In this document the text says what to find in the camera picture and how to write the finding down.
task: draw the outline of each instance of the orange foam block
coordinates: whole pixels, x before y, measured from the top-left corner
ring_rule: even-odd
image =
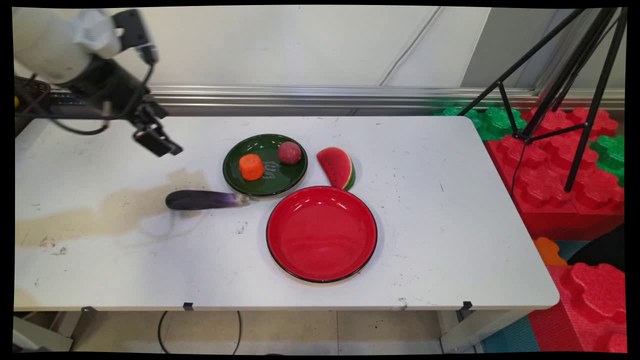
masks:
[[[567,265],[566,261],[558,255],[560,247],[547,238],[537,238],[533,240],[536,249],[545,265]]]

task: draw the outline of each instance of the red foam block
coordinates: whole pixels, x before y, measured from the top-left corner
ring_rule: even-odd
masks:
[[[608,264],[547,269],[560,302],[529,314],[540,350],[627,352],[625,274]]]
[[[540,149],[543,149],[548,155],[547,164],[549,165],[549,169],[563,177],[565,182],[569,176],[569,171],[571,170],[579,142],[580,135],[572,132],[542,139],[538,144]],[[582,155],[578,173],[589,172],[595,169],[597,160],[598,153],[586,147]]]
[[[522,141],[505,136],[487,141],[486,148],[507,191],[511,191],[513,172],[522,153]],[[563,190],[560,176],[546,164],[547,155],[528,145],[516,176],[513,201],[532,238],[553,236],[577,215],[570,195]]]
[[[594,168],[579,172],[571,192],[577,215],[554,235],[557,240],[591,241],[625,221],[625,189],[618,178]]]
[[[570,120],[573,125],[577,125],[586,122],[588,114],[589,109],[575,108],[571,113],[567,114],[567,119]],[[596,112],[596,120],[593,123],[591,133],[589,134],[589,140],[595,141],[600,135],[615,137],[617,128],[618,122],[610,118],[609,113],[607,113],[606,111],[598,109],[598,111]]]
[[[535,107],[530,111],[528,111],[527,113],[522,114],[521,117],[527,123],[529,123],[529,121],[531,120],[531,118],[533,117],[533,115],[536,113],[537,110],[538,108]],[[538,126],[538,130],[536,130],[536,133],[534,134],[534,136],[540,136],[546,133],[550,133],[552,131],[562,130],[573,125],[574,123],[567,118],[567,114],[564,111],[549,110],[545,115],[545,118],[542,120],[542,122],[540,122]]]

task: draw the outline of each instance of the red plate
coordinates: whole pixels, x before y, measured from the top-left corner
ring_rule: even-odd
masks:
[[[267,245],[286,272],[311,282],[349,277],[373,255],[376,221],[352,193],[313,186],[282,199],[267,224]]]

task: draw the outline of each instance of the black tripod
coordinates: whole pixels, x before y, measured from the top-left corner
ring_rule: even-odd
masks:
[[[536,140],[548,138],[550,136],[560,135],[563,133],[568,133],[569,131],[583,129],[582,136],[580,137],[580,142],[578,143],[578,148],[573,158],[571,170],[569,171],[569,176],[564,186],[564,190],[566,192],[571,192],[575,176],[578,172],[578,167],[580,166],[580,162],[582,161],[584,149],[586,148],[587,141],[589,140],[589,134],[591,133],[593,122],[596,118],[596,112],[598,111],[598,107],[600,107],[600,101],[602,100],[604,89],[607,86],[607,81],[609,80],[609,75],[611,74],[611,69],[613,68],[613,63],[616,60],[618,48],[620,47],[620,42],[622,41],[622,36],[625,32],[625,26],[627,25],[627,8],[624,7],[620,11],[620,16],[618,16],[613,24],[611,24],[611,27],[609,27],[609,29],[606,29],[607,24],[611,21],[617,9],[618,8],[602,8],[599,11],[593,23],[590,25],[589,29],[586,31],[586,33],[576,46],[575,50],[567,60],[566,64],[558,74],[549,92],[540,102],[538,110],[521,133],[518,132],[518,128],[516,127],[516,122],[511,112],[511,106],[509,105],[509,99],[507,99],[507,94],[504,90],[504,85],[502,84],[502,82],[506,78],[508,78],[509,75],[511,75],[515,70],[517,70],[522,64],[524,64],[529,58],[531,58],[531,56],[533,56],[538,50],[540,50],[547,42],[549,42],[549,40],[554,38],[560,31],[562,31],[567,25],[569,25],[569,23],[571,23],[571,21],[578,17],[585,9],[576,9],[571,14],[569,14],[569,16],[565,18],[565,20],[558,24],[549,34],[544,36],[533,48],[531,48],[531,50],[527,51],[527,53],[524,54],[518,61],[516,61],[516,63],[513,64],[507,71],[505,71],[505,73],[500,75],[486,90],[484,90],[480,95],[478,95],[478,97],[476,97],[476,99],[474,99],[469,105],[467,105],[466,108],[462,109],[462,111],[458,115],[464,116],[464,114],[471,110],[475,105],[477,105],[482,99],[484,99],[497,87],[500,90],[500,95],[502,96],[502,101],[504,102],[504,107],[511,123],[513,137],[522,139],[524,141],[522,155],[520,156],[521,160],[527,144],[533,143]],[[549,108],[553,107],[552,111],[556,111],[558,109],[558,106],[560,106],[564,97],[569,92],[569,89],[580,73],[580,70],[582,70],[583,66],[587,63],[604,36],[606,36],[609,30],[616,23],[616,31],[613,34],[613,39],[611,40],[611,45],[609,46],[609,52],[607,53],[607,57],[602,67],[602,72],[600,73],[600,79],[598,80],[595,93],[593,94],[593,100],[591,101],[591,106],[589,107],[589,113],[587,115],[586,122],[583,124],[567,127],[566,129],[553,131],[544,135],[533,136],[536,130],[538,130],[538,126],[540,125],[542,119],[544,119]]]

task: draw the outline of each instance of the green plate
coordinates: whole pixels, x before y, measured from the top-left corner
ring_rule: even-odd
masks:
[[[302,151],[302,158],[294,165],[281,163],[278,158],[278,147],[284,142],[295,143]],[[262,159],[264,175],[258,180],[244,180],[240,173],[238,163],[247,154],[256,154]],[[307,164],[307,152],[296,140],[283,135],[263,134],[244,139],[229,150],[222,163],[222,174],[227,184],[237,192],[268,196],[291,189],[305,175]]]

